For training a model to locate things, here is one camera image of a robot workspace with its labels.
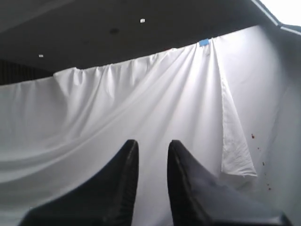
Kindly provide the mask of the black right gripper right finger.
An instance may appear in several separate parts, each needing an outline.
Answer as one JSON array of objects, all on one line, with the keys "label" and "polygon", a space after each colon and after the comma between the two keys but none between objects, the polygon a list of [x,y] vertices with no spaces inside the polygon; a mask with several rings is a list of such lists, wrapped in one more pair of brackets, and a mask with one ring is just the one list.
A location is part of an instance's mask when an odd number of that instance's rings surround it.
[{"label": "black right gripper right finger", "polygon": [[221,183],[179,140],[168,147],[167,186],[175,226],[290,226],[281,211]]}]

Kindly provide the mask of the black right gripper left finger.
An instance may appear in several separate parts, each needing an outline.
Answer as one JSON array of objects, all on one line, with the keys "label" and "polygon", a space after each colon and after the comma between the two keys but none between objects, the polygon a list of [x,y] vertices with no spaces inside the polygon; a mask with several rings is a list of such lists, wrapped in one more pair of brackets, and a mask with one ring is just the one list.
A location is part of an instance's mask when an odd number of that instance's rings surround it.
[{"label": "black right gripper left finger", "polygon": [[22,226],[130,226],[139,176],[139,146],[127,140],[93,177],[30,210]]}]

